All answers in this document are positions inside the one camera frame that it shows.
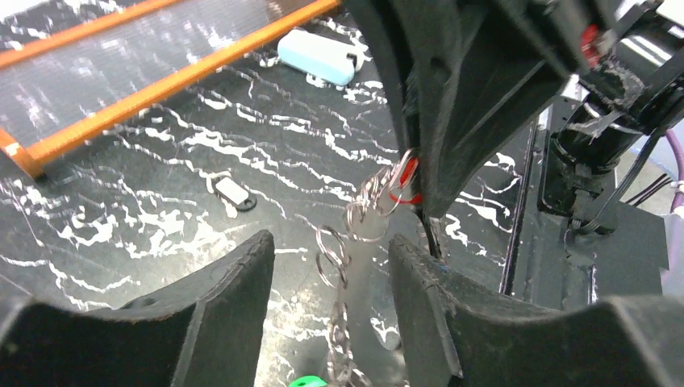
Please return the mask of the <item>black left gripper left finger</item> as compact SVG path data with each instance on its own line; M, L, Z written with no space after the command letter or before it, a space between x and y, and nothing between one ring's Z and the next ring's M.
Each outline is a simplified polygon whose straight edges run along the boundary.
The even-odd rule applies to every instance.
M251 386L274 269L259 231L215 262L118 309L1 299L4 386Z

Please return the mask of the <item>red key tag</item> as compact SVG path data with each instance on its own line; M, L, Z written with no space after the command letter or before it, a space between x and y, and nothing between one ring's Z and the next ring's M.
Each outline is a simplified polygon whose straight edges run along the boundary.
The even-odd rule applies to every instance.
M398 205L418 205L422 194L415 190L419 159L407 153L393 169L388 189L390 199Z

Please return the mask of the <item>black key tag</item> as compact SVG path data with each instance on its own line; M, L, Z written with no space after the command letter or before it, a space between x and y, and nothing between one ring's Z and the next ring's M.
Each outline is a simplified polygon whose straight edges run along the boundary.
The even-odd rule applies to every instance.
M217 177L212 181L216 194L232 204L238 212L248 212L257 205L257 197L231 177Z

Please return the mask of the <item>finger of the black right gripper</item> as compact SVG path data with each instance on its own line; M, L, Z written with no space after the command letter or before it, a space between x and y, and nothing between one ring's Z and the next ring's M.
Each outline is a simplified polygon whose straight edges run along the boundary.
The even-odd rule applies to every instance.
M419 54L412 44L421 36L423 22L428 19L428 3L347 1L346 5L369 45L388 99L399 149L412 150L418 160L426 160L423 124L428 114Z
M530 1L415 1L422 207L444 215L474 173L565 83Z

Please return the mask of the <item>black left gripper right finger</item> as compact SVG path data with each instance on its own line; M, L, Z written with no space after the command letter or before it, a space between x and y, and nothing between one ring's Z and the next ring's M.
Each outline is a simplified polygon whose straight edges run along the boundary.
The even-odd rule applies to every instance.
M609 297L562 312L441 264L403 235L388 248L413 386L680 386L683 300Z

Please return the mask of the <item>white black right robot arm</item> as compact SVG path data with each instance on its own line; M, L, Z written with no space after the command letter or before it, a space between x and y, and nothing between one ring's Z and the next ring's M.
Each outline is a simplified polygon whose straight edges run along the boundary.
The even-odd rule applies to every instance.
M619 44L665 33L653 6L617 18L606 1L349 1L388 99L402 152L414 151L424 222L443 217L468 180L572 75L596 112L572 129L662 131L683 113L683 46L647 70Z

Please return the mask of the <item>green headed key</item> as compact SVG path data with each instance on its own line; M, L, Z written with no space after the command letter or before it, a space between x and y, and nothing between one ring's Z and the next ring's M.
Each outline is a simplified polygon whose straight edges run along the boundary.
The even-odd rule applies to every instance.
M307 375L293 380L288 387L327 387L327 382L321 377Z

